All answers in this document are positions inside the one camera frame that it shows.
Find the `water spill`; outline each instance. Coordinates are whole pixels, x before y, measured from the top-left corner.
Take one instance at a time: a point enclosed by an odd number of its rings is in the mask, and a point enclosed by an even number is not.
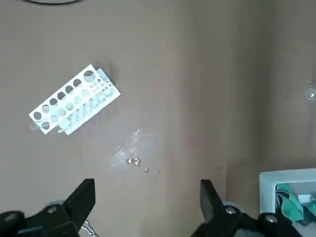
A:
[[[123,145],[116,146],[115,154],[110,162],[107,162],[105,169],[110,171],[141,166],[141,163],[143,163],[142,156],[151,150],[153,138],[153,134],[144,133],[141,127],[137,127]]]

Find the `wire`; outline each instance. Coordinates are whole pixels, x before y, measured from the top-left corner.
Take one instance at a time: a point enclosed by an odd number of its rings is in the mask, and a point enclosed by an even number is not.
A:
[[[23,1],[26,1],[28,3],[37,4],[37,5],[62,6],[62,5],[70,5],[70,4],[78,3],[78,2],[83,1],[83,0],[70,0],[70,1],[66,1],[66,2],[43,2],[43,1],[36,1],[36,0],[23,0]]]

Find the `green object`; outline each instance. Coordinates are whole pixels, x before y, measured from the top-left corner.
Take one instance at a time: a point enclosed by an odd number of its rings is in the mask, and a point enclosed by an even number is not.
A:
[[[307,209],[316,216],[316,203],[314,201],[303,204]]]
[[[289,198],[278,194],[278,191],[285,192]],[[291,189],[286,184],[279,184],[276,188],[276,194],[282,198],[281,213],[292,222],[304,220],[304,210],[296,196],[292,194]]]

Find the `screw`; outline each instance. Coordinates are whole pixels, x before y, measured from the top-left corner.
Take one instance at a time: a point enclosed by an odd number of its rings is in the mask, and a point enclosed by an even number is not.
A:
[[[53,213],[57,211],[57,207],[56,206],[52,206],[50,209],[47,210],[48,213]]]
[[[228,214],[235,214],[236,210],[234,208],[232,208],[231,206],[226,208],[226,211]]]
[[[266,215],[266,220],[269,221],[270,223],[276,223],[277,218],[274,215]]]

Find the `water droplet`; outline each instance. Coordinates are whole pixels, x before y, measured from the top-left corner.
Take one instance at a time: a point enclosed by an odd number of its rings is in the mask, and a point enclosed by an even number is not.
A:
[[[134,135],[140,133],[141,131],[142,131],[142,128],[141,128],[141,127],[138,127],[138,128],[135,130]]]
[[[138,158],[135,158],[134,159],[134,164],[138,167],[139,166],[139,160],[138,160]]]
[[[135,164],[136,166],[139,166],[139,159],[138,159],[138,158],[135,158],[135,159],[129,158],[129,159],[127,160],[127,162],[128,162],[129,164]]]

